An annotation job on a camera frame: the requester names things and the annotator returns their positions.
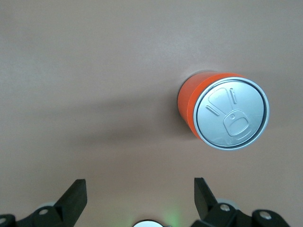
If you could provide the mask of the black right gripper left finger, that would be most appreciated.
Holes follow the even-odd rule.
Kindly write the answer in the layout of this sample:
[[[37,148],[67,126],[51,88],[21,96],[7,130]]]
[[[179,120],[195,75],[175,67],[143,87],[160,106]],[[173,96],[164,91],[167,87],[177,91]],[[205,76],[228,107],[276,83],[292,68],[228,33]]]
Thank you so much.
[[[87,205],[86,180],[77,179],[53,206],[38,208],[24,219],[1,214],[2,227],[73,227]]]

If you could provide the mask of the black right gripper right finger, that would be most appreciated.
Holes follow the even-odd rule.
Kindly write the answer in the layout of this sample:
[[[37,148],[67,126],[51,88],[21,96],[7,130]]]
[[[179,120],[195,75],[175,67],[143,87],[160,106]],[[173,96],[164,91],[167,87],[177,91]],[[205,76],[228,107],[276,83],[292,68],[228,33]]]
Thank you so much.
[[[200,219],[195,227],[288,227],[276,212],[255,210],[251,216],[226,202],[218,202],[204,178],[194,179],[194,199]]]

